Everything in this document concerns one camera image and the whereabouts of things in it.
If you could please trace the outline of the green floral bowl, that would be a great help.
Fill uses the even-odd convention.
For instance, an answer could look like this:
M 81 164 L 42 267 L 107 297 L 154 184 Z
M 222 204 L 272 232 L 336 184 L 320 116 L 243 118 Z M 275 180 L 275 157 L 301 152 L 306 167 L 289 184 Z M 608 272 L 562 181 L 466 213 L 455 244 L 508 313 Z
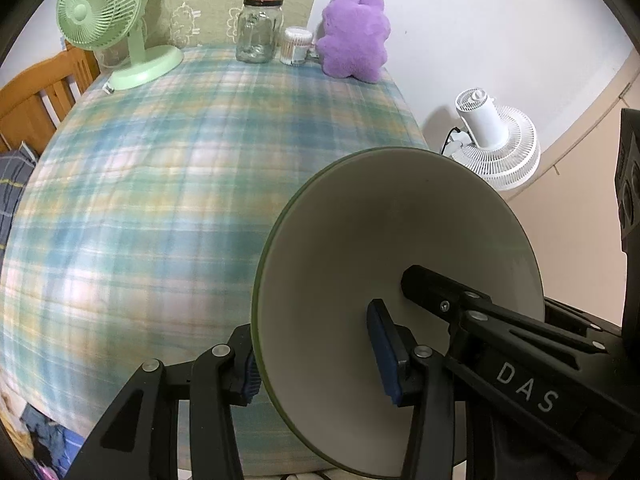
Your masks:
M 270 400 L 307 448 L 354 474 L 398 477 L 412 416 L 384 391 L 368 304 L 382 300 L 420 344 L 448 348 L 445 322 L 401 292 L 415 265 L 544 315 L 533 249 L 506 202 L 418 148 L 372 148 L 321 170 L 285 206 L 258 264 L 252 335 Z

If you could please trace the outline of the pile of white clothes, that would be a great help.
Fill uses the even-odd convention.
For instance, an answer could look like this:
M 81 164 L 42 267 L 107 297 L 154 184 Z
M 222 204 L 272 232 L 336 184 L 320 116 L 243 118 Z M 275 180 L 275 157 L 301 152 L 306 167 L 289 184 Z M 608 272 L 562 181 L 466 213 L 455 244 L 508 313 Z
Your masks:
M 1 387 L 1 426 L 37 479 L 64 479 L 85 439 Z

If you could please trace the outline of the white floor fan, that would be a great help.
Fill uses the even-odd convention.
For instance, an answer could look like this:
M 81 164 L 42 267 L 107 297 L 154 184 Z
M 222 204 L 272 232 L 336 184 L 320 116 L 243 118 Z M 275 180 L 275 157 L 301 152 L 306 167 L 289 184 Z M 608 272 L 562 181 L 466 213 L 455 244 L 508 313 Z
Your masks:
M 541 148 L 537 129 L 525 113 L 498 105 L 482 88 L 462 91 L 454 105 L 463 126 L 449 131 L 440 154 L 497 192 L 514 190 L 533 177 Z

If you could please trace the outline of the plaid tablecloth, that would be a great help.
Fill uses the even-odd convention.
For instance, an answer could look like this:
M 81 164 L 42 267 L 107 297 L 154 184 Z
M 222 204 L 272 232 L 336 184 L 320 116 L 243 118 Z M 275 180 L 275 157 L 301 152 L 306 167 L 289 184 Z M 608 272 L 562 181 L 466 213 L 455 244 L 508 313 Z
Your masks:
M 424 148 L 390 76 L 246 64 L 186 50 L 144 86 L 96 82 L 44 149 L 2 261 L 1 370 L 26 402 L 90 434 L 145 360 L 190 361 L 250 319 L 282 208 L 348 154 Z

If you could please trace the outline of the purple plush toy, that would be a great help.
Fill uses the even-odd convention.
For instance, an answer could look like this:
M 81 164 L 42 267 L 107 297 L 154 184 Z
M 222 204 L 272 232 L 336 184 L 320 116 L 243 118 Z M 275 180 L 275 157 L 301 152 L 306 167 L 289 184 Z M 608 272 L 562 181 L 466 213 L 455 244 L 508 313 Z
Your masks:
M 323 35 L 316 48 L 322 72 L 376 84 L 387 62 L 390 20 L 384 0 L 330 0 L 322 11 Z

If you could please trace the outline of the cotton swab container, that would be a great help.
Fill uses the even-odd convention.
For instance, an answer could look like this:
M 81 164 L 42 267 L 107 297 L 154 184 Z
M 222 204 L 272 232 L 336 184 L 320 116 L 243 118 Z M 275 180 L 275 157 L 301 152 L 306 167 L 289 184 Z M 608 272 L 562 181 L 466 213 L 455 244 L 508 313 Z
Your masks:
M 280 43 L 280 62 L 287 66 L 302 65 L 312 46 L 314 34 L 303 27 L 288 26 L 282 32 Z

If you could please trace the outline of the blue plaid pillow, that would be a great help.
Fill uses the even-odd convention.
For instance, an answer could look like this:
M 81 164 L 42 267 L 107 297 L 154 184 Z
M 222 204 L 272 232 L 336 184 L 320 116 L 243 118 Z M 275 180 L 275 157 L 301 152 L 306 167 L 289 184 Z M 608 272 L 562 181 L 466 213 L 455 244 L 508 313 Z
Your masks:
M 0 159 L 0 250 L 6 252 L 13 218 L 26 185 L 34 172 L 38 155 L 22 142 L 16 150 L 1 154 Z

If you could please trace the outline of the glass jar with lid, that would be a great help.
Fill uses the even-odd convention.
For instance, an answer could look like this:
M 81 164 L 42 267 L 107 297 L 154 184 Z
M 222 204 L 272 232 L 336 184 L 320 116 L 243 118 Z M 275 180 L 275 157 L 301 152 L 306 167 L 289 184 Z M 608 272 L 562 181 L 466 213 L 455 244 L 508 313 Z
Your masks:
M 282 24 L 283 0 L 243 0 L 236 22 L 236 59 L 268 63 L 276 53 Z

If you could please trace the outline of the wooden bed headboard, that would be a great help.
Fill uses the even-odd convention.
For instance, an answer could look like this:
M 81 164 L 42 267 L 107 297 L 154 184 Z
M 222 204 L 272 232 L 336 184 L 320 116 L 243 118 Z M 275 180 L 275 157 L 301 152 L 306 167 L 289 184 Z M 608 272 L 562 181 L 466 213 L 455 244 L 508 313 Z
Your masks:
M 94 54 L 66 41 L 62 52 L 14 77 L 1 89 L 2 153 L 24 142 L 41 154 L 78 101 L 72 83 L 83 94 L 99 74 Z

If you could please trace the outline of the green desk fan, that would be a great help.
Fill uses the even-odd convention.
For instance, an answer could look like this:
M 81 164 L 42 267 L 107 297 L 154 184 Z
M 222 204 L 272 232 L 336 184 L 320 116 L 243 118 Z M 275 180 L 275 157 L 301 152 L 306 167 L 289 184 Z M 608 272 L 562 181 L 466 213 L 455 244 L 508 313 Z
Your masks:
M 143 15 L 148 0 L 58 0 L 56 22 L 72 46 L 96 52 L 125 40 L 128 56 L 108 76 L 112 94 L 138 88 L 178 67 L 182 51 L 171 44 L 145 45 Z

